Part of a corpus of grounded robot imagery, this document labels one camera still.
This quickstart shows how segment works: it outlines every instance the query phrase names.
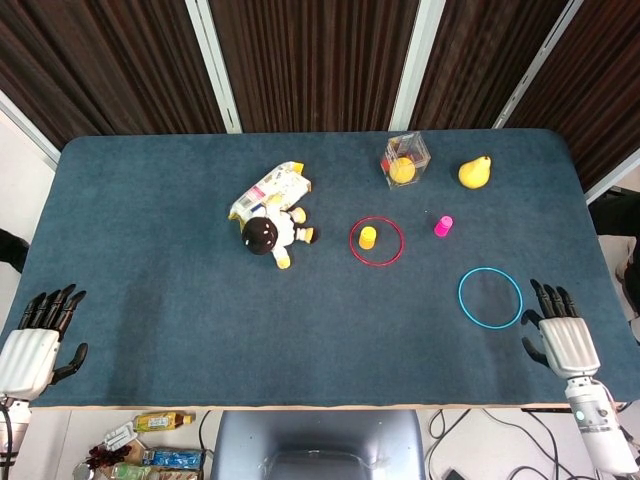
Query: plush doll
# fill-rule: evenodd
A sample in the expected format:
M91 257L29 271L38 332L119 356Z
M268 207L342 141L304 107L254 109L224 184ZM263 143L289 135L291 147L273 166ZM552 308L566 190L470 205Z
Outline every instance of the plush doll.
M264 255L271 252L278 268L291 266L286 247L295 240L313 243L318 231L304 227L306 212L293 208L307 192L311 182L304 178L303 165L287 162L278 165L269 174L234 202L230 219L240 221L242 242L251 253Z
M245 224L242 241L251 253L264 255L271 252L278 268L289 268L291 258L285 247L294 240L313 243L318 238L313 227L302 226L306 220L307 214L300 207L283 212L277 206L267 205L258 209Z

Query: pink cup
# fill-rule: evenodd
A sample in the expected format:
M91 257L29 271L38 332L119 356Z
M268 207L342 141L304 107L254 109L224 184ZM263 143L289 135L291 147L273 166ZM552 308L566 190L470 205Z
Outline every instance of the pink cup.
M452 226L453 218L445 215L438 221L438 224L433 229L433 233L435 233L438 237L446 237Z

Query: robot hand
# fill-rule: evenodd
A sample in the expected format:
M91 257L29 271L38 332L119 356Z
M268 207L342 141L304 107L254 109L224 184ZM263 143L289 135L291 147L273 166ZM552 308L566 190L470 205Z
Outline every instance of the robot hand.
M630 475L638 472L633 454L620 429L613 399L592 377L600 368L589 328L578 316L573 300L562 287L553 289L531 280L544 318L534 310L522 315L540 331L544 353L522 338L532 360L549 367L567 381L565 395L593 465L602 472Z
M73 313L85 297L84 290L71 298L75 285L41 293L27 306L18 328L12 331L0 352L0 467L13 465L29 425L29 402L49 385L55 385L78 371L87 356L81 343L68 365L54 370L60 342ZM11 455L5 448L12 439Z

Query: blue tablecloth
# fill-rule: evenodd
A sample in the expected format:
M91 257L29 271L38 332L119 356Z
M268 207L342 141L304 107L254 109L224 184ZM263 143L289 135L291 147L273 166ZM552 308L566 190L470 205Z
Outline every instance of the blue tablecloth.
M387 132L71 142L4 336L31 297L74 282L89 293L58 362L82 341L90 350L37 405L564 402L563 382L520 344L525 332L537 336L533 326L492 331L462 313L458 281L479 265L509 272L525 308L537 306L530 278L565 286L594 337L598 377L618 400L638 398L638 348L562 139L544 130L422 135L430 165L393 191L378 164ZM457 167L485 154L489 184L463 188ZM244 248L227 214L289 160L313 181L300 204L321 238L293 246L292 267L280 271ZM445 214L455 224L439 239L433 222ZM352 256L348 232L366 215L403 230L396 264L375 269ZM382 254L394 249L392 233L379 230ZM508 320L510 288L476 279L465 300L486 321Z

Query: doll head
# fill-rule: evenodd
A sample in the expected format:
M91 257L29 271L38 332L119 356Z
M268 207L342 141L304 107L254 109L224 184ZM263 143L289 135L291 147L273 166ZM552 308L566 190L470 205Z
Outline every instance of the doll head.
M269 253L278 240L276 226L265 217L250 219L242 229L242 242L255 255Z

